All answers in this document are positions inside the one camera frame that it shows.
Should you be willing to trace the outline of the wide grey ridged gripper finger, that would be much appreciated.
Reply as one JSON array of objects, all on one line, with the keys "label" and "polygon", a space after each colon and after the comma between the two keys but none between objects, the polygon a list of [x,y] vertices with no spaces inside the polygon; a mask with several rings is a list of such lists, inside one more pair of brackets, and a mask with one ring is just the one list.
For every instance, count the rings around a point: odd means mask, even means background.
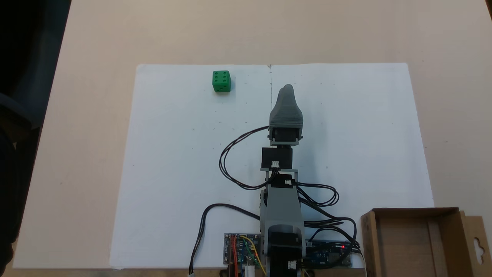
[{"label": "wide grey ridged gripper finger", "polygon": [[273,127],[303,127],[303,114],[297,105],[294,88],[285,85],[284,98],[281,103],[276,103],[269,115],[269,126]]}]

